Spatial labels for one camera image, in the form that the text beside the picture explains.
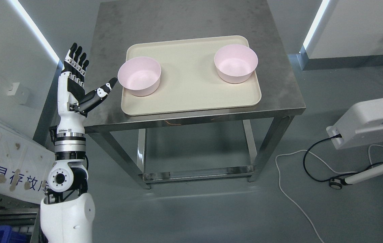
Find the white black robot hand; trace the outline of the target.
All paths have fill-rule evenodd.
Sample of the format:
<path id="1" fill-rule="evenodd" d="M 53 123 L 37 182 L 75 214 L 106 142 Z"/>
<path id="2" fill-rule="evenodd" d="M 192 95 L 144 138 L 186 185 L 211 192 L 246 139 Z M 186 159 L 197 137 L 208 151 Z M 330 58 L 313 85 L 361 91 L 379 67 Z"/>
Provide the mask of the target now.
<path id="1" fill-rule="evenodd" d="M 82 47 L 73 43 L 63 60 L 63 69 L 58 78 L 58 111 L 74 112 L 87 117 L 87 114 L 99 106 L 112 91 L 117 78 L 88 93 L 85 92 L 85 74 L 89 65 L 87 54 Z"/>

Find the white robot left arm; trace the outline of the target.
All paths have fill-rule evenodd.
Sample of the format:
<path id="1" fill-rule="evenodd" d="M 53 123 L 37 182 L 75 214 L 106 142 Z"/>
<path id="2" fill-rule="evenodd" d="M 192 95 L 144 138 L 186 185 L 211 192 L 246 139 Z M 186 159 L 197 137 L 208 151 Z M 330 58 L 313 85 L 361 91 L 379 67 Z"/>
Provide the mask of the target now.
<path id="1" fill-rule="evenodd" d="M 83 165 L 85 135 L 78 112 L 60 112 L 51 138 L 55 162 L 40 204 L 40 226 L 49 243 L 91 243 L 95 205 L 88 193 L 88 172 Z"/>

